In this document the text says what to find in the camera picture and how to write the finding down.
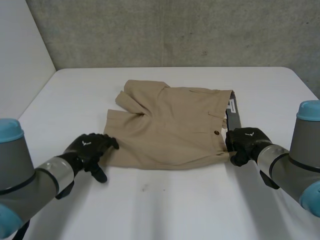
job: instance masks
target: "light blue cap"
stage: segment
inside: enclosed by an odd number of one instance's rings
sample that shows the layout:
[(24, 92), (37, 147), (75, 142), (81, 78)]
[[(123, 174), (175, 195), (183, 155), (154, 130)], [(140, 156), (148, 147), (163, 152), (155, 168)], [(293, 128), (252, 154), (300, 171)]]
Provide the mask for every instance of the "light blue cap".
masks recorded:
[(320, 181), (316, 181), (303, 191), (299, 203), (305, 210), (320, 217)]
[(9, 237), (22, 225), (21, 218), (15, 212), (0, 204), (0, 239)]
[(22, 138), (24, 131), (18, 120), (13, 118), (0, 118), (0, 144)]
[(320, 100), (303, 101), (296, 117), (305, 121), (320, 121)]

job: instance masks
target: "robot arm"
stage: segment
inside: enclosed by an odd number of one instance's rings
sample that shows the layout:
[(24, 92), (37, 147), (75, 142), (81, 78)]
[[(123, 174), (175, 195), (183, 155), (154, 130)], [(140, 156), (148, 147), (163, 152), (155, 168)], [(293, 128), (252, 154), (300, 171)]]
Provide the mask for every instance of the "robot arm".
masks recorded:
[(320, 217), (320, 101), (301, 103), (290, 151), (273, 144), (258, 128), (229, 131), (226, 145), (232, 164), (240, 167), (254, 160), (264, 183), (283, 189), (305, 210)]
[(0, 119), (0, 239), (24, 225), (27, 228), (29, 220), (52, 199), (67, 196), (79, 171), (91, 172), (105, 183), (107, 176), (98, 162), (110, 147), (119, 149), (115, 138), (83, 134), (62, 155), (34, 169), (19, 122)]

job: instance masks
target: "khaki shorts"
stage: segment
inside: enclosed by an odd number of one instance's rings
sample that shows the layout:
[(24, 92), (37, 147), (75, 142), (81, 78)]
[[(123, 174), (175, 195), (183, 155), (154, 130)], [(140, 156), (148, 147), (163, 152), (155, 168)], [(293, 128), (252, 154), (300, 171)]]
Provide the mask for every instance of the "khaki shorts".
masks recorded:
[(183, 170), (229, 159), (221, 130), (232, 90), (170, 87), (159, 81), (129, 80), (108, 110), (104, 133), (120, 149), (105, 154), (109, 166)]

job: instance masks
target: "concrete wall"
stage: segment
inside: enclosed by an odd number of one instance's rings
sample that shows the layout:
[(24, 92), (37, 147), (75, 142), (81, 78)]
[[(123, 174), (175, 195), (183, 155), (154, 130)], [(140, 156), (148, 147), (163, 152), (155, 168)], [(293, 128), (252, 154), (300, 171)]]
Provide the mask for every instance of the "concrete wall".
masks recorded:
[(27, 0), (27, 4), (57, 70), (283, 66), (294, 70), (320, 97), (319, 0)]

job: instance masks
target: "black glove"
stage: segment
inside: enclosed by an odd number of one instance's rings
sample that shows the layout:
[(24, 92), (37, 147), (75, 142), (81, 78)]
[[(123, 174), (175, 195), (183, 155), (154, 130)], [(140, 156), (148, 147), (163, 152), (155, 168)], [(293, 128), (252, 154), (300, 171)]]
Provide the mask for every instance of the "black glove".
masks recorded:
[(225, 144), (228, 152), (236, 151), (230, 159), (231, 163), (241, 167), (251, 159), (257, 162), (259, 153), (272, 142), (260, 129), (244, 127), (228, 131)]
[(119, 149), (114, 137), (109, 137), (107, 134), (82, 134), (67, 147), (63, 155), (58, 157), (65, 159), (71, 165), (74, 176), (84, 170), (91, 172), (98, 182), (105, 183), (108, 179), (98, 162), (110, 147)]

